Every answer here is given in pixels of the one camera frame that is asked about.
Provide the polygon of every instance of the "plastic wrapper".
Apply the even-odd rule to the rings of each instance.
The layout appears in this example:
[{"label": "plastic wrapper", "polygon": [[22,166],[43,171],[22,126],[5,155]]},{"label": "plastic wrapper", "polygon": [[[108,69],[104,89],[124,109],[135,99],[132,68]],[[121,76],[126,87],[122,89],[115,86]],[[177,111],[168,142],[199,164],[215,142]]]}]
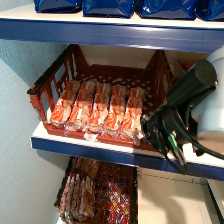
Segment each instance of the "plastic wrapper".
[{"label": "plastic wrapper", "polygon": [[74,190],[74,186],[75,186],[75,178],[76,178],[75,173],[72,173],[72,172],[69,174],[69,176],[70,176],[71,181],[70,181],[69,189],[68,189],[68,192],[66,195],[66,208],[65,208],[66,212],[70,212],[72,195],[73,195],[73,190]]},{"label": "plastic wrapper", "polygon": [[141,134],[140,117],[142,114],[145,90],[137,87],[132,88],[121,126],[121,135],[133,139],[135,145],[140,144]]},{"label": "plastic wrapper", "polygon": [[82,7],[81,0],[34,0],[36,12],[62,13],[72,12]]},{"label": "plastic wrapper", "polygon": [[134,12],[137,0],[89,0],[83,1],[84,16],[130,18]]},{"label": "plastic wrapper", "polygon": [[111,85],[108,83],[97,83],[96,94],[93,104],[88,128],[92,132],[101,133],[103,124],[108,116]]},{"label": "plastic wrapper", "polygon": [[81,220],[83,218],[91,219],[94,216],[94,209],[95,209],[95,186],[94,182],[86,176],[83,178],[82,184],[82,196],[81,196],[81,203],[79,207],[79,215],[81,215]]},{"label": "plastic wrapper", "polygon": [[99,166],[100,161],[96,161],[93,159],[85,159],[81,169],[82,171],[86,172],[86,174],[90,177],[91,180],[95,180]]},{"label": "plastic wrapper", "polygon": [[95,88],[95,81],[86,81],[82,83],[70,118],[66,124],[65,135],[67,135],[69,131],[82,130],[88,125],[92,112]]},{"label": "plastic wrapper", "polygon": [[79,204],[80,204],[79,201],[81,200],[79,199],[79,197],[81,197],[79,195],[80,185],[81,185],[81,176],[80,176],[80,172],[78,171],[75,178],[73,196],[71,201],[71,209],[70,209],[74,218],[76,218],[78,215]]},{"label": "plastic wrapper", "polygon": [[143,18],[194,20],[198,0],[139,0]]},{"label": "plastic wrapper", "polygon": [[50,118],[52,125],[57,128],[61,128],[68,121],[71,114],[71,108],[75,102],[79,88],[80,83],[78,81],[71,80],[66,83]]},{"label": "plastic wrapper", "polygon": [[205,21],[224,21],[223,0],[199,0],[196,15]]},{"label": "plastic wrapper", "polygon": [[104,125],[105,134],[116,137],[124,117],[126,96],[127,88],[125,86],[113,86],[109,114]]},{"label": "plastic wrapper", "polygon": [[59,211],[61,213],[64,213],[66,211],[66,198],[67,198],[70,182],[71,182],[71,177],[68,176],[68,179],[67,179],[62,197],[61,197],[60,205],[59,205]]}]

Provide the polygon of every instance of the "snack package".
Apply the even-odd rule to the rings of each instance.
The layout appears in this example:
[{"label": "snack package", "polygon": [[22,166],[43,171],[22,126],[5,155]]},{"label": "snack package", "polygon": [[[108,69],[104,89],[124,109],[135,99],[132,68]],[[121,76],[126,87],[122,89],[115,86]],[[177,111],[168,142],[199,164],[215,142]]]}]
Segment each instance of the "snack package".
[{"label": "snack package", "polygon": [[72,173],[72,172],[70,172],[69,176],[71,178],[71,181],[70,181],[69,189],[68,189],[67,196],[66,196],[66,203],[65,203],[65,205],[66,205],[65,211],[67,213],[70,212],[72,195],[73,195],[73,190],[74,190],[74,186],[75,186],[75,178],[76,178],[75,173]]},{"label": "snack package", "polygon": [[36,12],[41,13],[64,13],[72,12],[82,7],[81,0],[34,0]]},{"label": "snack package", "polygon": [[111,85],[109,83],[97,83],[93,112],[89,120],[89,130],[101,133],[103,124],[108,116]]},{"label": "snack package", "polygon": [[144,97],[144,89],[140,87],[131,89],[121,126],[121,135],[133,139],[135,145],[139,145],[140,139],[142,138],[140,117],[142,114]]},{"label": "snack package", "polygon": [[83,178],[82,185],[82,197],[79,207],[79,214],[85,216],[85,218],[93,218],[95,210],[95,186],[94,182],[86,176]]},{"label": "snack package", "polygon": [[80,172],[77,171],[76,177],[75,177],[75,184],[74,184],[74,190],[73,190],[73,195],[72,195],[72,201],[71,201],[71,213],[73,217],[76,217],[76,210],[78,206],[78,201],[79,201],[79,188],[81,184],[81,178],[80,178]]},{"label": "snack package", "polygon": [[92,112],[95,88],[96,83],[94,81],[82,83],[70,118],[66,124],[65,135],[68,134],[68,131],[82,130],[88,124]]},{"label": "snack package", "polygon": [[93,159],[85,159],[81,169],[82,171],[86,172],[86,174],[90,177],[91,180],[95,180],[99,166],[100,161],[96,161]]},{"label": "snack package", "polygon": [[116,137],[124,117],[126,96],[127,88],[125,86],[113,86],[109,115],[104,125],[104,132],[106,134]]},{"label": "snack package", "polygon": [[66,83],[64,91],[58,99],[50,118],[52,125],[61,128],[68,121],[71,114],[71,107],[75,102],[79,88],[80,83],[78,81],[71,80]]},{"label": "snack package", "polygon": [[79,213],[79,209],[80,209],[80,205],[81,205],[81,199],[82,199],[82,188],[84,186],[84,177],[83,174],[81,173],[79,175],[79,188],[77,188],[77,192],[76,192],[76,205],[75,208],[73,208],[73,217],[75,219],[78,219],[79,221],[85,221],[87,219],[87,217],[85,217],[84,215]]},{"label": "snack package", "polygon": [[68,176],[68,179],[67,179],[62,197],[61,197],[60,205],[59,205],[59,211],[61,213],[64,213],[66,211],[66,198],[67,198],[70,182],[71,182],[71,177]]}]

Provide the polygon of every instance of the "cord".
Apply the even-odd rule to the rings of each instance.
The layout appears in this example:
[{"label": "cord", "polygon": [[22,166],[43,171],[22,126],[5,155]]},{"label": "cord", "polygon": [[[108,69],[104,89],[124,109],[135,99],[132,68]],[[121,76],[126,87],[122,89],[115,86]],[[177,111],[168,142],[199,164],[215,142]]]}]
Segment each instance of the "cord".
[{"label": "cord", "polygon": [[169,163],[170,166],[173,167],[173,169],[177,172],[177,173],[180,173],[180,174],[186,174],[187,172],[187,166],[185,165],[184,166],[184,171],[180,170],[170,159],[169,157],[167,156],[167,152],[166,152],[166,149],[165,149],[165,146],[164,144],[162,144],[161,142],[161,139],[164,141],[163,137],[162,137],[162,134],[161,132],[158,130],[158,128],[156,129],[156,137],[157,137],[157,140],[158,140],[158,143],[159,143],[159,148],[161,149],[162,151],[162,154],[163,156],[165,157],[165,159],[167,160],[167,162]]},{"label": "cord", "polygon": [[180,125],[181,121],[179,120],[179,122],[177,121],[177,118],[179,118],[178,116],[179,112],[178,109],[176,108],[173,114],[173,121],[174,124],[176,125],[176,128],[178,129],[178,131],[190,142],[192,143],[194,146],[196,146],[198,149],[200,149],[201,151],[208,153],[211,156],[214,156],[216,158],[222,159],[224,160],[224,155],[217,153],[215,151],[212,151],[206,147],[204,147],[203,145],[199,144],[197,141],[195,141],[193,138],[191,138],[191,136],[186,132],[186,130],[184,129],[184,127],[182,127]]}]

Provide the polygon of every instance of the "red plastic crate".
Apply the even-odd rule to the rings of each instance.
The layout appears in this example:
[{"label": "red plastic crate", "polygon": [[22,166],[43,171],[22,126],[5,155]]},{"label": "red plastic crate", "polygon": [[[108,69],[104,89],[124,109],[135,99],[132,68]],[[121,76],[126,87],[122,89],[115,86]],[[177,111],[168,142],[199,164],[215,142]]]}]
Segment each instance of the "red plastic crate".
[{"label": "red plastic crate", "polygon": [[[56,75],[62,67],[64,67],[64,73],[57,81]],[[58,129],[46,122],[47,117],[44,111],[42,94],[45,93],[50,110],[53,112],[57,102],[54,102],[52,88],[55,88],[59,98],[63,86],[70,79],[78,81],[96,79],[99,82],[111,83],[111,85],[124,85],[129,89],[140,86],[147,91],[143,104],[143,113],[148,114],[165,102],[166,92],[176,80],[172,75],[166,55],[161,50],[156,50],[146,68],[140,69],[98,64],[90,66],[81,48],[78,45],[70,45],[27,92],[30,95],[33,108],[38,110],[44,127],[49,134],[64,136],[64,129]],[[74,131],[70,132],[67,137],[84,139],[83,136],[83,132]],[[128,139],[113,139],[108,136],[98,136],[97,138],[103,143],[153,150],[148,143],[141,142],[140,146],[135,146]]]}]

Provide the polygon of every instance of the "white wall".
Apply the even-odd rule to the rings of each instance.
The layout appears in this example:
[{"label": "white wall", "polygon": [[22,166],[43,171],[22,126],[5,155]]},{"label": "white wall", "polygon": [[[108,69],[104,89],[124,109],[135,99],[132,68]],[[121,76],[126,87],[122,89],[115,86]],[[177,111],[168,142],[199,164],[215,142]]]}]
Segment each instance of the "white wall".
[{"label": "white wall", "polygon": [[[0,1],[0,10],[32,3]],[[0,224],[54,224],[56,198],[69,157],[34,150],[39,123],[26,91],[65,45],[0,40]]]}]

